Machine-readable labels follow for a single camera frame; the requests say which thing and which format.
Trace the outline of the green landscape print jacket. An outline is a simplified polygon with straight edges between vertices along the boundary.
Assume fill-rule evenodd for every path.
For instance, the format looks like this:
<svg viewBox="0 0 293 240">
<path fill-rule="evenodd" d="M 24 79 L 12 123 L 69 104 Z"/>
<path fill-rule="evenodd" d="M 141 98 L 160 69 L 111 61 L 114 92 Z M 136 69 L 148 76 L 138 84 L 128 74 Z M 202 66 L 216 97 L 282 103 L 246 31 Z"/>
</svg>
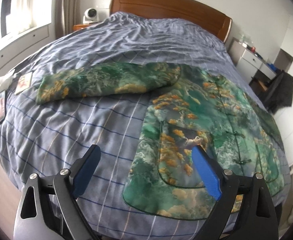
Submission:
<svg viewBox="0 0 293 240">
<path fill-rule="evenodd" d="M 36 102 L 146 92 L 151 98 L 123 191 L 129 206 L 207 218 L 215 202 L 192 158 L 197 145 L 239 176 L 260 172 L 272 196 L 283 190 L 283 143 L 273 117 L 222 75 L 177 63 L 101 63 L 45 76 Z"/>
</svg>

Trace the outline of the brown wooden headboard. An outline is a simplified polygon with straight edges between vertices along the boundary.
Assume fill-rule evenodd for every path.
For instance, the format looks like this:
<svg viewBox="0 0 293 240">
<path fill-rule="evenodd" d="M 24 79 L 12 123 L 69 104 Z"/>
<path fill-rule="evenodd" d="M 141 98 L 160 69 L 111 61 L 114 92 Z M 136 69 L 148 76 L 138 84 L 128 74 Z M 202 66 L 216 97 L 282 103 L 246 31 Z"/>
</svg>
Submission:
<svg viewBox="0 0 293 240">
<path fill-rule="evenodd" d="M 180 18 L 199 25 L 226 42 L 232 19 L 196 0 L 111 0 L 110 14 L 126 12 L 143 18 Z"/>
</svg>

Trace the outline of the small picture card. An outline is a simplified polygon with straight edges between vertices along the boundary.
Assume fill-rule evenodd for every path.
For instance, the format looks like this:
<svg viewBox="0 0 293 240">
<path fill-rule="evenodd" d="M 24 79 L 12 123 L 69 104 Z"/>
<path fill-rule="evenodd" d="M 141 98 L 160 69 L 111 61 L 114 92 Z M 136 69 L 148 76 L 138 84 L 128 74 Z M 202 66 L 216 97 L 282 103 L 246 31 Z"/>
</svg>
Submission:
<svg viewBox="0 0 293 240">
<path fill-rule="evenodd" d="M 27 74 L 21 75 L 19 77 L 14 94 L 18 95 L 22 93 L 23 91 L 25 91 L 26 89 L 30 88 L 32 77 L 33 77 L 33 72 L 28 72 Z"/>
</svg>

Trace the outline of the white drawer desk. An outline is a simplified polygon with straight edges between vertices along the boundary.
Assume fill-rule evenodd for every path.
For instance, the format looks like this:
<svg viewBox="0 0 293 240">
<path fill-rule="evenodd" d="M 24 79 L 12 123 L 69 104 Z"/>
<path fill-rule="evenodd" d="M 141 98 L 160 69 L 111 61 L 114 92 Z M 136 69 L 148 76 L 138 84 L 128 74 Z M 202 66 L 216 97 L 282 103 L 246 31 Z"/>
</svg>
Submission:
<svg viewBox="0 0 293 240">
<path fill-rule="evenodd" d="M 236 38 L 233 38 L 228 53 L 237 72 L 247 83 L 256 76 L 266 81 L 276 77 L 276 73 L 262 59 L 244 47 Z"/>
</svg>

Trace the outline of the blue checked bed cover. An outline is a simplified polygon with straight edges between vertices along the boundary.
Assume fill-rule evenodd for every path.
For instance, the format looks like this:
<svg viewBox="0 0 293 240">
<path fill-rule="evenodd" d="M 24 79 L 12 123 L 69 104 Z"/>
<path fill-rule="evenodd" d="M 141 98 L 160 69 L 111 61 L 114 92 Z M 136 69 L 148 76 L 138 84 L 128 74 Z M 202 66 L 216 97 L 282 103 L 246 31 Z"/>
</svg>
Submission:
<svg viewBox="0 0 293 240">
<path fill-rule="evenodd" d="M 206 218 L 152 215 L 129 206 L 123 198 L 150 92 L 36 102 L 45 76 L 115 62 L 196 66 L 226 77 L 266 111 L 216 36 L 186 20 L 116 12 L 96 26 L 46 45 L 15 67 L 13 81 L 5 90 L 6 116 L 0 123 L 1 166 L 21 190 L 32 173 L 57 174 L 96 144 L 101 159 L 78 199 L 92 229 L 115 239 L 191 239 Z M 28 72 L 33 72 L 30 88 L 15 95 L 19 77 Z M 275 206 L 285 202 L 291 183 L 284 146 L 277 154 L 285 185 L 272 196 Z"/>
</svg>

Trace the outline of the wooden bedside table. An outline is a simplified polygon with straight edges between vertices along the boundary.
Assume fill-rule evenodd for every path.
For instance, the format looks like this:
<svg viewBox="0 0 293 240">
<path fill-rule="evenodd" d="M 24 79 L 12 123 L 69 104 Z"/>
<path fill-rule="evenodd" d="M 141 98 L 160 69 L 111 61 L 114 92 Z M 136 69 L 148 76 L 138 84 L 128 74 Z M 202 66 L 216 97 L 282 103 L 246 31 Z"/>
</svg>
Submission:
<svg viewBox="0 0 293 240">
<path fill-rule="evenodd" d="M 91 26 L 97 25 L 97 23 L 83 23 L 83 24 L 76 24 L 73 26 L 73 31 L 82 30 Z"/>
</svg>

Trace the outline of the dark jacket on chair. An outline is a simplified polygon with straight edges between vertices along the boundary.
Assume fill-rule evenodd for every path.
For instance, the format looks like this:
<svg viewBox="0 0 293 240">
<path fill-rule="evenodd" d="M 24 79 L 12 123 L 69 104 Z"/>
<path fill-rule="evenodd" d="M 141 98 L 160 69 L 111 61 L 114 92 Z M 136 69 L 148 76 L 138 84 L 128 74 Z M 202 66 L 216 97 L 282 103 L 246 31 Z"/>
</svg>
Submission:
<svg viewBox="0 0 293 240">
<path fill-rule="evenodd" d="M 258 95 L 268 112 L 275 114 L 279 109 L 291 107 L 293 102 L 293 76 L 280 72 L 267 84 L 267 90 Z"/>
</svg>

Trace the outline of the white folded cloth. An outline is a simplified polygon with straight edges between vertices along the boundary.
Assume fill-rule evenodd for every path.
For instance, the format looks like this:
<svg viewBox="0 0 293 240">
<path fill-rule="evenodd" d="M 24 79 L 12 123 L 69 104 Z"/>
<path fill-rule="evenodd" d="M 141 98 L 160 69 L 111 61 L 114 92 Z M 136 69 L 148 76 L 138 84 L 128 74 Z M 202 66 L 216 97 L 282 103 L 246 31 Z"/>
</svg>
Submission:
<svg viewBox="0 0 293 240">
<path fill-rule="evenodd" d="M 13 78 L 14 78 L 15 70 L 12 69 L 8 73 L 6 73 L 4 76 L 0 76 L 0 92 L 8 89 L 8 87 L 11 85 Z"/>
</svg>

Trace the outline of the beige curtain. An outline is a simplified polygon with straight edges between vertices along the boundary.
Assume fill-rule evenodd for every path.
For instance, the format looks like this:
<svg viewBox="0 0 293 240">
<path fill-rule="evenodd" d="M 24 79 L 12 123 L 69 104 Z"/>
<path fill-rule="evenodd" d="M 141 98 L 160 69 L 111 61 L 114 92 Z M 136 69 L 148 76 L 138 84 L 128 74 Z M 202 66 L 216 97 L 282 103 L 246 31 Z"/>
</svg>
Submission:
<svg viewBox="0 0 293 240">
<path fill-rule="evenodd" d="M 61 38 L 73 32 L 80 23 L 80 0 L 54 0 L 55 36 Z"/>
</svg>

